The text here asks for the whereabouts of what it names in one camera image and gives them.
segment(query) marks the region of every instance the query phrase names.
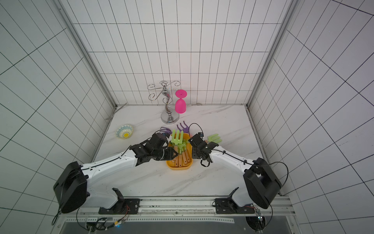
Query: white robotic arm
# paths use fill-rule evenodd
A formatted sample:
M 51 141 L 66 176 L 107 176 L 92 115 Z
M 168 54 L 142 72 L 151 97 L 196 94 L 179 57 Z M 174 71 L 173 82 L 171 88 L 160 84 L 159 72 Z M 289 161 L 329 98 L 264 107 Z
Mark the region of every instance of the white robotic arm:
M 244 176 L 246 188 L 237 190 L 232 196 L 236 205 L 255 202 L 267 208 L 278 193 L 280 182 L 263 159 L 245 159 L 227 152 L 216 143 L 207 144 L 198 135 L 189 141 L 193 147 L 193 158 L 223 165 Z M 69 164 L 53 187 L 61 212 L 69 213 L 79 207 L 113 208 L 122 197 L 121 193 L 117 189 L 96 189 L 93 185 L 111 174 L 148 162 L 151 158 L 158 161 L 172 160 L 177 153 L 167 145 L 166 136 L 157 133 L 151 140 L 131 146 L 109 158 L 83 165 L 77 162 Z

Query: yellow tray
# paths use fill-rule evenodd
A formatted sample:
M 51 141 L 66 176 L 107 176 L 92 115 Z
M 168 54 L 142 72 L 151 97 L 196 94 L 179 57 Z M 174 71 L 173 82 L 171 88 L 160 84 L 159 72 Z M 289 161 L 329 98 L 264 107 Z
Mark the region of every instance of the yellow tray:
M 188 135 L 188 133 L 183 133 L 183 139 L 186 139 L 188 140 L 190 138 L 190 135 Z M 174 162 L 172 162 L 171 160 L 169 161 L 166 161 L 166 165 L 172 169 L 172 170 L 186 170 L 188 168 L 190 168 L 190 166 L 192 165 L 193 163 L 193 159 L 192 159 L 192 146 L 190 143 L 188 143 L 186 145 L 186 149 L 187 149 L 187 153 L 186 153 L 186 157 L 189 157 L 191 162 L 187 163 L 187 164 L 184 164 L 184 162 L 182 163 L 182 167 L 174 167 Z

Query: patterned bowl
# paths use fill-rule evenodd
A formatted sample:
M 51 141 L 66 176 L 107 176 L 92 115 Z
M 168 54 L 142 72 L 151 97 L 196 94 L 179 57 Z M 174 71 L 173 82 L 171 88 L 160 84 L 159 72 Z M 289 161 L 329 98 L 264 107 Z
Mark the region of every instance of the patterned bowl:
M 130 124 L 121 125 L 116 130 L 116 137 L 119 139 L 127 139 L 131 136 L 133 131 L 134 129 Z

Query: chrome base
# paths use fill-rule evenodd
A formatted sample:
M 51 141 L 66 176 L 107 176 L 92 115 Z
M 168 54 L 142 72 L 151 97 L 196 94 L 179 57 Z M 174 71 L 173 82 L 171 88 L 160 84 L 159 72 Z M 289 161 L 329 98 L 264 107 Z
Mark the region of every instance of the chrome base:
M 168 113 L 166 112 L 166 110 L 164 110 L 161 113 L 161 120 L 166 124 L 173 124 L 179 120 L 179 114 L 175 112 L 175 110 L 172 108 L 168 108 L 168 109 L 171 113 Z

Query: marble tabletop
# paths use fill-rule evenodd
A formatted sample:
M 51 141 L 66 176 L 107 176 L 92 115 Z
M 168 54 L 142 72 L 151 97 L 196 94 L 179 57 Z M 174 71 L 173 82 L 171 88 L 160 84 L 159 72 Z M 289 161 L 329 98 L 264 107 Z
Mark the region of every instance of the marble tabletop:
M 161 126 L 176 129 L 176 124 L 166 125 L 161 121 L 163 110 L 164 106 L 124 106 L 115 114 L 95 160 L 107 158 L 129 145 L 146 140 Z M 204 139 L 218 133 L 223 140 L 220 145 L 227 151 L 244 158 L 262 158 L 245 106 L 187 106 L 178 122 L 183 121 L 187 125 L 198 123 L 203 129 Z M 134 127 L 129 139 L 118 139 L 114 135 L 123 124 Z M 200 128 L 192 125 L 190 134 L 197 132 Z M 151 160 L 110 175 L 95 186 L 118 188 L 126 197 L 202 196 L 229 195 L 234 188 L 243 187 L 245 183 L 242 175 L 214 163 L 203 167 L 199 160 L 194 160 L 189 169 L 174 171 L 167 167 L 165 161 Z

